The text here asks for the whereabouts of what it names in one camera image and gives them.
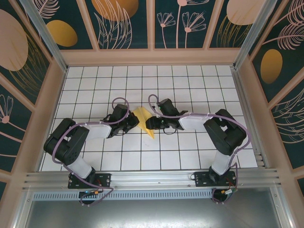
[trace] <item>white grid floor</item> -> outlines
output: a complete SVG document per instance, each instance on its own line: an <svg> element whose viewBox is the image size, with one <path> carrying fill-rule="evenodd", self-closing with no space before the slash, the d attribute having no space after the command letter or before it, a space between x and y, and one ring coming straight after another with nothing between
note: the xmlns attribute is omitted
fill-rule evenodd
<svg viewBox="0 0 304 228"><path fill-rule="evenodd" d="M246 125L229 66L91 66L69 68L51 131L66 117L78 123L104 118L116 97L125 97L132 111L143 106L151 112L150 94L160 101L170 98L179 111L225 108ZM154 133L153 140L135 127L122 136L90 140L81 156L97 171L207 169L214 160L215 147L206 132ZM257 168L252 145L235 161L240 168ZM62 169L49 154L43 156L41 171Z"/></svg>

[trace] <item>flower illustration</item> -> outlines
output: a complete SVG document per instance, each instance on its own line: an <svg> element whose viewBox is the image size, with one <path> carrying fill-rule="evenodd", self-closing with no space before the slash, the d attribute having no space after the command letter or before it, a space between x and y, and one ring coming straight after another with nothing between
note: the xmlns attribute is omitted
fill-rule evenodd
<svg viewBox="0 0 304 228"><path fill-rule="evenodd" d="M10 113L13 108L14 100L8 96L7 101L5 101L4 95L0 95L0 123L7 124L10 122Z"/></svg>
<svg viewBox="0 0 304 228"><path fill-rule="evenodd" d="M204 13L192 13L189 18L189 12L182 14L182 23L184 24L186 32L185 48L187 48L187 36L189 32L202 31L206 29L206 24L203 24L205 21L203 15Z"/></svg>
<svg viewBox="0 0 304 228"><path fill-rule="evenodd" d="M180 14L181 8L187 5L200 5L208 3L209 0L177 0L177 4L179 5L179 12L177 14L177 26L176 26L176 48L179 48L179 24L180 24Z"/></svg>
<svg viewBox="0 0 304 228"><path fill-rule="evenodd" d="M14 125L10 122L9 117L10 117L10 114L11 114L11 111L12 111L12 108L13 108L13 104L14 104L14 99L12 97L8 96L7 100L5 100L4 95L2 95L2 94L0 95L0 123L10 124L13 127L25 132L24 129L22 129L22 128ZM5 134L3 132L0 132L0 135L3 135L3 136L5 136L9 139L15 140L19 143L22 142L22 140L17 139L15 137L11 136L11 135ZM4 155L4 154L0 154L0 156L10 157L9 155Z"/></svg>
<svg viewBox="0 0 304 228"><path fill-rule="evenodd" d="M161 29L162 29L161 31L162 31L163 44L164 44L165 48L167 48L163 28L175 25L176 23L173 20L174 18L172 16L172 13L164 13L164 14L158 13L157 19L158 19L158 22L160 23Z"/></svg>
<svg viewBox="0 0 304 228"><path fill-rule="evenodd" d="M177 3L180 6L187 6L187 5L200 5L209 2L209 0L177 0Z"/></svg>

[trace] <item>yellow cloth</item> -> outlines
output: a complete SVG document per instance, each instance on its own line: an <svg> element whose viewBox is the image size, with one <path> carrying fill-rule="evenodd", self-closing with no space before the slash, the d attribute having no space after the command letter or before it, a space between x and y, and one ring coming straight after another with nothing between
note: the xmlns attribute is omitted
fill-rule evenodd
<svg viewBox="0 0 304 228"><path fill-rule="evenodd" d="M134 115L136 115L136 117L139 120L139 124L137 126L139 126L142 130L147 132L148 135L150 135L154 139L154 130L147 129L146 127L146 121L150 117L152 117L151 113L149 113L149 111L144 107L138 107L133 111L133 113Z"/></svg>

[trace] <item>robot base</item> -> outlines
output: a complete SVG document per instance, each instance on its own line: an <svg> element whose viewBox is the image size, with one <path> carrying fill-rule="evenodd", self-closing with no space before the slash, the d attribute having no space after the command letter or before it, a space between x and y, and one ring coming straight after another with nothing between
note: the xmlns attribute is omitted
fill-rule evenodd
<svg viewBox="0 0 304 228"><path fill-rule="evenodd" d="M83 183L81 180L79 180L76 176L73 174L69 174L68 176L68 189L95 189L92 186L89 186L85 183ZM97 186L103 186L103 187L109 187L111 183L111 174L110 173L96 173L95 174L95 180L92 184Z"/></svg>
<svg viewBox="0 0 304 228"><path fill-rule="evenodd" d="M209 171L206 172L195 172L194 174L195 186L196 187L216 187L216 186L229 186L229 181L236 184L236 174L234 171L228 171L225 177L220 179L218 183L213 182L209 177Z"/></svg>

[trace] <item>yellow circle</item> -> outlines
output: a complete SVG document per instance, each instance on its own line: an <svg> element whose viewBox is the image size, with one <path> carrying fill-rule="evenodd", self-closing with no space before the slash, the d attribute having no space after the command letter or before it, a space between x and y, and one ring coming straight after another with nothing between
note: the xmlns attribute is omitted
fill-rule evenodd
<svg viewBox="0 0 304 228"><path fill-rule="evenodd" d="M12 15L1 9L0 21L0 66L20 70L28 59L27 34Z"/></svg>
<svg viewBox="0 0 304 228"><path fill-rule="evenodd" d="M229 0L227 17L235 25L250 25L255 22L265 0Z"/></svg>
<svg viewBox="0 0 304 228"><path fill-rule="evenodd" d="M262 59L261 77L267 84L273 83L280 75L283 59L281 53L275 49L268 50Z"/></svg>
<svg viewBox="0 0 304 228"><path fill-rule="evenodd" d="M138 9L138 0L92 0L92 4L97 12L108 20L118 21L123 20L117 4L121 10L125 9L129 17L132 17Z"/></svg>
<svg viewBox="0 0 304 228"><path fill-rule="evenodd" d="M47 28L55 42L61 46L70 47L77 43L75 30L61 20L53 20L47 24Z"/></svg>

